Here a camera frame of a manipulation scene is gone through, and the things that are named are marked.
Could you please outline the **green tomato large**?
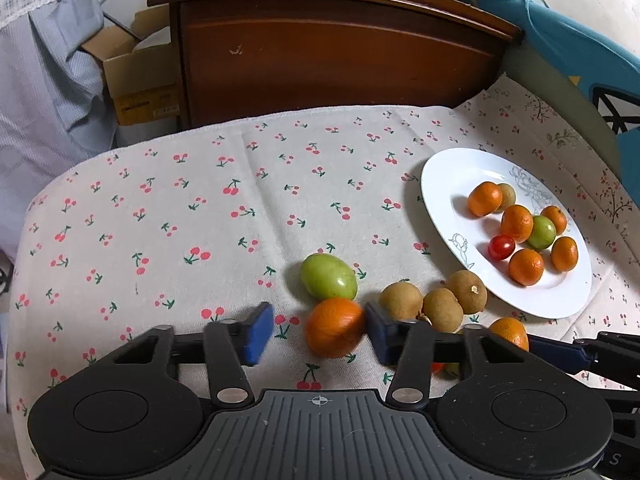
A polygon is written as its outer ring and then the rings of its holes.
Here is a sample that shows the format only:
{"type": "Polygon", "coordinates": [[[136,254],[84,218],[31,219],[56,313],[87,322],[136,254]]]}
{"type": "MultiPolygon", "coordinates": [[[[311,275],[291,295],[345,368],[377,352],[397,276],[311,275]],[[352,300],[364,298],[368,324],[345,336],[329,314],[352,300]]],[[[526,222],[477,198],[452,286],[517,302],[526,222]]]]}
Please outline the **green tomato large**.
{"type": "Polygon", "coordinates": [[[459,363],[446,363],[444,366],[444,373],[451,379],[460,378],[460,364],[459,363]]]}

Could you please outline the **orange tangerine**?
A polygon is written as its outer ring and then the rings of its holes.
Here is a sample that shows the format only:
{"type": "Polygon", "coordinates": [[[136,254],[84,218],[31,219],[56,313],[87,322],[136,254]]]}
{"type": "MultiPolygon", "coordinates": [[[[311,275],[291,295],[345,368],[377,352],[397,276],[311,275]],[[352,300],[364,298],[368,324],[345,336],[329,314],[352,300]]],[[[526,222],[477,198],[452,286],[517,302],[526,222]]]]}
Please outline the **orange tangerine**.
{"type": "Polygon", "coordinates": [[[477,185],[466,200],[471,214],[482,218],[495,212],[502,204],[502,191],[498,184],[485,181],[477,185]]]}
{"type": "Polygon", "coordinates": [[[529,350],[529,340],[525,326],[516,318],[498,318],[489,326],[491,333],[509,341],[525,351],[529,350]]]}
{"type": "Polygon", "coordinates": [[[558,237],[552,245],[550,259],[552,266],[559,272],[570,272],[578,263],[578,247],[568,236],[558,237]]]}
{"type": "Polygon", "coordinates": [[[533,249],[520,249],[509,260],[508,274],[522,286],[535,285],[544,274],[544,259],[533,249]]]}
{"type": "Polygon", "coordinates": [[[500,233],[509,235],[517,243],[524,243],[533,229],[533,215],[521,205],[513,205],[503,211],[500,233]]]}
{"type": "Polygon", "coordinates": [[[557,236],[560,236],[564,233],[567,227],[567,218],[564,212],[558,206],[549,205],[547,207],[544,207],[540,214],[553,223],[557,236]]]}
{"type": "Polygon", "coordinates": [[[352,353],[366,330],[363,307],[343,298],[319,302],[305,326],[309,350],[322,359],[339,359],[352,353]]]}

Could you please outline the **brown cardboard box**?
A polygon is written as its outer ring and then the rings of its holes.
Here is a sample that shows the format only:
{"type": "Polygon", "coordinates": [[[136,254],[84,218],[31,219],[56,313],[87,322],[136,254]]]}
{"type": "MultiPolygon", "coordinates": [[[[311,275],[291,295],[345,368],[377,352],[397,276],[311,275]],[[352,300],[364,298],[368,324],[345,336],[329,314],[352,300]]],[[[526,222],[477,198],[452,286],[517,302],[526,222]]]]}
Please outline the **brown cardboard box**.
{"type": "Polygon", "coordinates": [[[138,12],[128,29],[104,27],[82,48],[103,70],[119,125],[134,126],[179,115],[168,6],[138,12]]]}

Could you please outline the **green tomato far left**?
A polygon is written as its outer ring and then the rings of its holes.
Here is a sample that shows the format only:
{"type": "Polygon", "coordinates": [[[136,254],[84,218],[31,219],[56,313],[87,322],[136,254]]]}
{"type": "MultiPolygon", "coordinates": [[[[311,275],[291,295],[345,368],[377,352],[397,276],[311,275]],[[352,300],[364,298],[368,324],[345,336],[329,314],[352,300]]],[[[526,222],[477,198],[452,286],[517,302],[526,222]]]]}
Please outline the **green tomato far left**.
{"type": "Polygon", "coordinates": [[[358,292],[354,271],[331,254],[312,254],[300,266],[299,277],[308,294],[318,301],[353,300],[358,292]]]}

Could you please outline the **green tomato small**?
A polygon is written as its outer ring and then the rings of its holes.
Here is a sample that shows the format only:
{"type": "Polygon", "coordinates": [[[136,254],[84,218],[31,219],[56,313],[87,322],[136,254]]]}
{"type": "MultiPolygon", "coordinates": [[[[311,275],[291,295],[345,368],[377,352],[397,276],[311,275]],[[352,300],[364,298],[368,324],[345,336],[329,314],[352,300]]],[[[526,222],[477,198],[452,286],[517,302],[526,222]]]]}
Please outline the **green tomato small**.
{"type": "Polygon", "coordinates": [[[536,250],[550,247],[556,237],[554,223],[545,216],[533,216],[533,229],[527,239],[527,244],[536,250]]]}

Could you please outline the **brown longan large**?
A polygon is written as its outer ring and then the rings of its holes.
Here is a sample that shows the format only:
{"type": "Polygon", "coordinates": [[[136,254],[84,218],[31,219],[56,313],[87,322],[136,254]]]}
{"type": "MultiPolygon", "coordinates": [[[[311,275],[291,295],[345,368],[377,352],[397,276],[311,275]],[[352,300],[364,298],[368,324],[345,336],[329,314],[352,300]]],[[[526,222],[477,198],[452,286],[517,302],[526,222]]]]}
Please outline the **brown longan large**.
{"type": "Polygon", "coordinates": [[[507,183],[499,183],[498,188],[500,188],[502,201],[500,206],[497,209],[497,212],[503,212],[506,208],[513,206],[516,202],[516,194],[514,188],[510,184],[507,183]]]}

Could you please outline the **orange tangerine front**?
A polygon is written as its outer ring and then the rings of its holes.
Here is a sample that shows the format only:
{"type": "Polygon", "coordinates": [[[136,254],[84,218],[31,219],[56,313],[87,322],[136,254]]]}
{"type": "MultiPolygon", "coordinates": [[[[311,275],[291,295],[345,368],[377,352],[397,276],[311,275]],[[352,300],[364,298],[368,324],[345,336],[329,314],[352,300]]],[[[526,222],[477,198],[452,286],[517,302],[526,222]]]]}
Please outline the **orange tangerine front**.
{"type": "Polygon", "coordinates": [[[466,200],[471,214],[482,218],[495,212],[502,204],[502,191],[498,184],[485,181],[477,185],[466,200]]]}

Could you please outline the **light blue hanging cloth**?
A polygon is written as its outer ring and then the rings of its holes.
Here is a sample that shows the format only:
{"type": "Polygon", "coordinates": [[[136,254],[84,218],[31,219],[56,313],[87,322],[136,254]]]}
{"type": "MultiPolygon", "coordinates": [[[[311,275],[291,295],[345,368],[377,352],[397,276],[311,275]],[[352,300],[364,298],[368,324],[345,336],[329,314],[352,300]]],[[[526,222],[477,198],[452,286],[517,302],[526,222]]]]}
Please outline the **light blue hanging cloth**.
{"type": "Polygon", "coordinates": [[[103,24],[99,0],[1,0],[1,251],[9,259],[32,199],[112,146],[102,70],[82,48],[103,24]]]}

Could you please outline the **white ceramic plate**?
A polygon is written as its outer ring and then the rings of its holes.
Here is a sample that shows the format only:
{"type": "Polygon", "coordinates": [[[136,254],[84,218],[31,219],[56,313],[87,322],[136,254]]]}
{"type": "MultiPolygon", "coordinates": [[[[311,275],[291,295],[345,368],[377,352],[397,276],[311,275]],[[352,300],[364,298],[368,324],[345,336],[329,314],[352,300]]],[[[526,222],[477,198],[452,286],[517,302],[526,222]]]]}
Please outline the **white ceramic plate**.
{"type": "Polygon", "coordinates": [[[591,260],[585,237],[560,200],[533,174],[495,154],[472,148],[450,148],[431,156],[421,174],[426,212],[450,252],[477,274],[486,288],[512,307],[538,318],[570,318],[588,304],[591,295],[591,260]],[[544,272],[535,284],[523,285],[509,274],[510,257],[491,255],[494,239],[503,236],[503,214],[477,216],[468,199],[481,184],[506,184],[515,192],[515,203],[533,217],[544,207],[558,207],[566,218],[563,234],[574,240],[577,262],[561,271],[551,261],[551,248],[538,254],[544,272]]]}

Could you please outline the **dark wooden headboard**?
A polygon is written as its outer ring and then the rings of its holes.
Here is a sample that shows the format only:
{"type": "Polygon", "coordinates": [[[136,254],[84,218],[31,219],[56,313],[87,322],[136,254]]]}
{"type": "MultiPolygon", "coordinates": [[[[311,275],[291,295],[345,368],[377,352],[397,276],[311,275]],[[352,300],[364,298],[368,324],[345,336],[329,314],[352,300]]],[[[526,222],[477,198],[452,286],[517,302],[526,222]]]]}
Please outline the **dark wooden headboard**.
{"type": "Polygon", "coordinates": [[[513,24],[457,0],[146,0],[167,6],[180,118],[442,105],[498,77],[513,24]]]}

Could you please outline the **blue star pillow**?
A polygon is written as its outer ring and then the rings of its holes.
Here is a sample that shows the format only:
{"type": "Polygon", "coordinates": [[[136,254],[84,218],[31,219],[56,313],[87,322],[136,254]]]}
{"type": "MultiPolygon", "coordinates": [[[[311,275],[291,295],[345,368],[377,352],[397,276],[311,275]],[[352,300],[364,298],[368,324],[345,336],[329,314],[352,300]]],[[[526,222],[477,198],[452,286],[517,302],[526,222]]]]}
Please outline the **blue star pillow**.
{"type": "Polygon", "coordinates": [[[506,72],[549,101],[639,197],[639,0],[459,0],[516,26],[506,72]]]}

